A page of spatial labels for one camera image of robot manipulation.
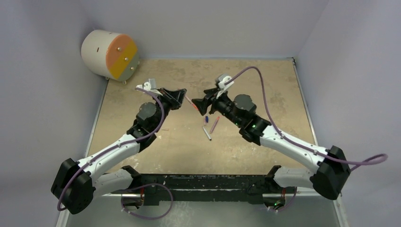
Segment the white pen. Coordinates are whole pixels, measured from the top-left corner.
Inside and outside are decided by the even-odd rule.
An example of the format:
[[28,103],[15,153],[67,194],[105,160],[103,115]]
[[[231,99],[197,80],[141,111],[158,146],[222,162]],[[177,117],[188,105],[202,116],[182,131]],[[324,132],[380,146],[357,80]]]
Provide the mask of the white pen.
[[204,133],[207,136],[208,140],[212,141],[212,138],[211,138],[210,134],[208,133],[208,131],[206,130],[206,128],[204,126],[202,126],[202,130],[204,131]]

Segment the orange pen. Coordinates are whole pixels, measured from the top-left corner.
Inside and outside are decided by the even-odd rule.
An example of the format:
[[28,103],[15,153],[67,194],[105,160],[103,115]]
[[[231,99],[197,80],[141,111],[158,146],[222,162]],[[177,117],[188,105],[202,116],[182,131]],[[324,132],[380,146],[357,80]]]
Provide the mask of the orange pen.
[[192,102],[192,100],[188,96],[185,96],[185,99],[198,111],[197,106]]

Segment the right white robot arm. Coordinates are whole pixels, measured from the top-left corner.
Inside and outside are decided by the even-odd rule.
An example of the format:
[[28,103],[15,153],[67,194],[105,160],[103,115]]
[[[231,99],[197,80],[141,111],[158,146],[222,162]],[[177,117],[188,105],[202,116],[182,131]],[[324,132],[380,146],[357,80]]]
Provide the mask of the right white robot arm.
[[265,180],[270,192],[283,187],[304,187],[329,200],[340,196],[351,173],[342,149],[320,147],[280,130],[256,113],[257,106],[249,95],[239,94],[231,100],[227,93],[218,96],[216,88],[204,93],[204,98],[192,99],[201,115],[219,112],[240,129],[239,134],[246,141],[276,150],[306,167],[302,170],[279,166]]

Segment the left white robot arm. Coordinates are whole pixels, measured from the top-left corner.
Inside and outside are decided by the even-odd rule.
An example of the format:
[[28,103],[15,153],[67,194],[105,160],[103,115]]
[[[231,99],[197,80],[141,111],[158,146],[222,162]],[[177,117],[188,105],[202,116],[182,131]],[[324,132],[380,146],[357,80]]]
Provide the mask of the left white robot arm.
[[107,171],[150,146],[169,112],[182,106],[187,89],[151,89],[144,85],[135,89],[151,96],[154,102],[142,104],[133,125],[111,145],[78,161],[68,158],[62,162],[51,187],[58,199],[58,211],[78,214],[97,196],[118,190],[128,193],[140,190],[141,180],[134,176],[133,168]]

